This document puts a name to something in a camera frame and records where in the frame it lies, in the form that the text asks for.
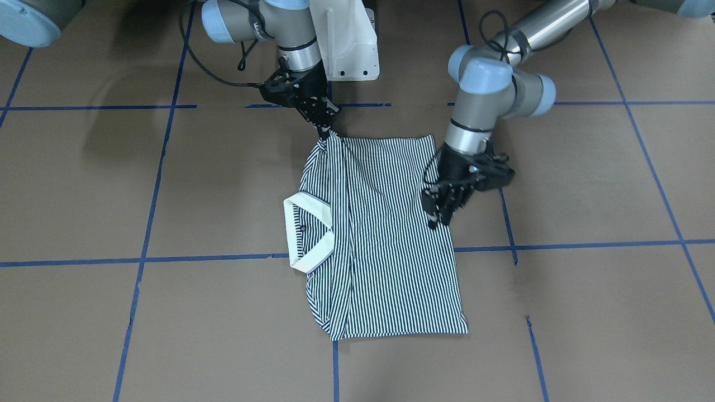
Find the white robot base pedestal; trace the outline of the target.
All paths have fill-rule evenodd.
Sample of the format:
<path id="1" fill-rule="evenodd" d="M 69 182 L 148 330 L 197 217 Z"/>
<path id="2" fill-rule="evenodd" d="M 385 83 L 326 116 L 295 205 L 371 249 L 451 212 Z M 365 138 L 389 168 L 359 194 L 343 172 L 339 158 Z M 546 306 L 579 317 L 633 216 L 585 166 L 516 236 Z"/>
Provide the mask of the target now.
<path id="1" fill-rule="evenodd" d="M 325 74 L 330 82 L 380 76 L 374 12 L 363 1 L 309 1 Z"/>

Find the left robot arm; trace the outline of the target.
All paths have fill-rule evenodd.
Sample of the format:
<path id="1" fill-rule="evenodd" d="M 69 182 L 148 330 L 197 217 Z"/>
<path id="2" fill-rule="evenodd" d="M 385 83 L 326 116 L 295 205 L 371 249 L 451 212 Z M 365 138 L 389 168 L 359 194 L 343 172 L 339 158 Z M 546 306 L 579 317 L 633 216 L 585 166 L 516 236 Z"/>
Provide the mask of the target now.
<path id="1" fill-rule="evenodd" d="M 546 1 L 503 28 L 483 46 L 465 44 L 450 55 L 447 70 L 458 84 L 445 142 L 432 162 L 436 180 L 426 180 L 422 209 L 430 229 L 448 226 L 474 192 L 507 186 L 515 175 L 506 154 L 493 150 L 500 119 L 541 116 L 556 101 L 556 85 L 518 64 L 566 38 L 570 31 L 613 1 Z"/>

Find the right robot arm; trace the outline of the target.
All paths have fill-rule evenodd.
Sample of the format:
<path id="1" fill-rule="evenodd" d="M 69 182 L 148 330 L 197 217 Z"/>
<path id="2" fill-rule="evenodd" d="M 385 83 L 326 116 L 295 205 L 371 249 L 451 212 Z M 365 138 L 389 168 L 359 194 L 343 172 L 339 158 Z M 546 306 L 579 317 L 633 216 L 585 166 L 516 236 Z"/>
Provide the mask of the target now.
<path id="1" fill-rule="evenodd" d="M 87 1 L 3 1 L 2 36 L 26 47 L 52 44 L 87 6 Z M 172 11 L 189 44 L 187 12 L 195 7 L 205 33 L 219 44 L 240 44 L 237 69 L 258 45 L 275 41 L 278 68 L 264 82 L 231 82 L 210 72 L 194 54 L 187 53 L 215 81 L 236 88 L 257 89 L 263 100 L 295 109 L 319 136 L 326 139 L 340 113 L 328 95 L 328 81 L 307 1 L 133 1 L 118 23 L 114 51 L 126 51 L 141 35 L 158 36 L 168 29 Z"/>

